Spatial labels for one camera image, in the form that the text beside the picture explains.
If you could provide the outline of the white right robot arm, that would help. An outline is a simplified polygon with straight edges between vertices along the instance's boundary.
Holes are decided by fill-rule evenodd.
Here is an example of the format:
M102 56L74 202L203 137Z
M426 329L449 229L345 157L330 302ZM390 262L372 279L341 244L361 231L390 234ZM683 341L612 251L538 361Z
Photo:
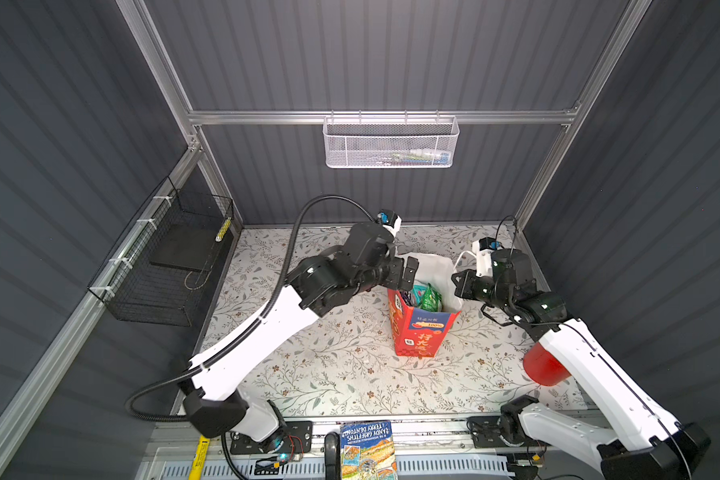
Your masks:
M452 275L455 294L502 310L507 325L523 329L534 345L523 359L528 377L543 386L572 378L608 422L598 427L523 395L501 408L504 443L528 440L557 447L606 479L690 479L711 446L697 424L680 423L608 354L586 323L572 317L563 298L542 291L530 257L491 238L474 242L473 269Z

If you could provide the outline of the teal mint candy bag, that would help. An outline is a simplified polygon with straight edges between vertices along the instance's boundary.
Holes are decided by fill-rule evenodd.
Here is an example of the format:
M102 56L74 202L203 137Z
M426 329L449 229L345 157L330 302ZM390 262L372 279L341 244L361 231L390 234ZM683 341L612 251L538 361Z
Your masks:
M411 292L410 292L410 299L411 299L411 305L414 307L417 307L424 296L426 295L426 292L428 290L429 286L427 284L421 284L416 283Z

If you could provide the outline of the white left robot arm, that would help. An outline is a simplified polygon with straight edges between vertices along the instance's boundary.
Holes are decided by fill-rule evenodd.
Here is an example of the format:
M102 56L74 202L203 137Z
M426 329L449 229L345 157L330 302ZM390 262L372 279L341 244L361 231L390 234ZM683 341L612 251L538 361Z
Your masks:
M183 401L188 421L205 437L236 432L264 450L279 447L286 423L277 407L245 392L245 377L286 340L331 310L377 286L410 290L419 263L396 254L402 225L389 211L354 225L345 243L302 259L270 303L216 345L194 356Z

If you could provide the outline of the green spring tea candy bag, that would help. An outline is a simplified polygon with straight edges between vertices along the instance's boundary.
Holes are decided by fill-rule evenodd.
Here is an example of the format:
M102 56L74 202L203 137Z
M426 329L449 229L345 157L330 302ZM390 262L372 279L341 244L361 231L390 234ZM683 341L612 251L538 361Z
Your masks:
M432 284L427 285L429 288L426 295L417 307L428 312L441 312L443 308L443 298L441 293Z

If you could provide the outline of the red paper gift bag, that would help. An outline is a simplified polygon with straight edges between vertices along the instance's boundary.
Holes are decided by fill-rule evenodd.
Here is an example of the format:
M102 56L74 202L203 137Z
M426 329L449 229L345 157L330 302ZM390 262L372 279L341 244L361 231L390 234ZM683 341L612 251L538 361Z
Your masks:
M403 258L419 262L414 285L431 286L442 301L439 310L431 312L410 305L403 292L388 291L394 350L399 357L434 357L462 311L463 302L451 280L456 266L450 258L435 254L410 253Z

